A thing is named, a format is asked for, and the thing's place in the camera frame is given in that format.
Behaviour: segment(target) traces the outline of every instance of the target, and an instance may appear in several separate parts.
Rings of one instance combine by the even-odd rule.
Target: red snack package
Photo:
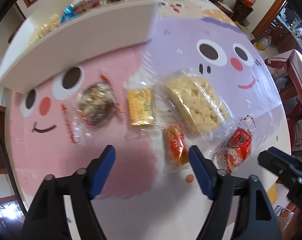
[[[222,166],[228,173],[232,173],[236,167],[247,159],[252,151],[254,121],[249,116],[241,121],[244,121],[242,126],[246,125],[246,129],[238,126],[217,155],[219,166]]]
[[[251,146],[252,135],[238,127],[227,144],[225,162],[228,173],[231,173],[233,168],[239,166],[251,154]]]
[[[99,77],[99,81],[85,88],[76,99],[61,104],[72,143],[89,143],[93,127],[107,123],[114,112],[123,114],[109,79],[103,74]]]
[[[171,165],[179,167],[189,162],[188,150],[184,141],[184,136],[179,125],[170,125],[164,131],[169,145],[169,156]]]

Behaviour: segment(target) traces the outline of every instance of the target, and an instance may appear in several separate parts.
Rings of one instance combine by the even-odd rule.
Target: red wrapper
[[[225,148],[226,171],[239,166],[251,154],[252,135],[246,130],[238,127],[230,137]]]
[[[220,168],[228,173],[237,168],[251,154],[255,134],[255,122],[251,116],[241,119],[235,131],[218,150],[217,159]]]
[[[170,125],[167,129],[165,129],[164,133],[170,146],[168,151],[173,166],[179,167],[188,163],[188,150],[184,141],[183,133],[181,131],[181,126]]]

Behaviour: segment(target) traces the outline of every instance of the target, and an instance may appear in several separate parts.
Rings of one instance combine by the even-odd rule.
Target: floor
[[[280,52],[278,51],[277,48],[274,48],[274,47],[271,47],[271,46],[267,47],[265,50],[258,50],[257,49],[257,51],[259,52],[259,54],[260,54],[260,56],[263,60],[265,60],[269,57],[273,57],[273,56],[276,56],[276,55],[280,54]],[[268,67],[268,70],[270,71],[271,74],[274,74],[274,68]]]

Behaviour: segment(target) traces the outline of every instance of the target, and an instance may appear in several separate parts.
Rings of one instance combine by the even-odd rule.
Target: white plastic container
[[[28,46],[34,29],[74,0],[54,0],[21,25],[0,64],[0,85],[26,94],[84,60],[149,41],[162,0],[125,0],[94,8]]]

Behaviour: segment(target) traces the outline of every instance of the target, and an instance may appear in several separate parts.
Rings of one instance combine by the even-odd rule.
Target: yellow snack package
[[[130,124],[133,126],[154,125],[155,118],[150,89],[128,91]]]

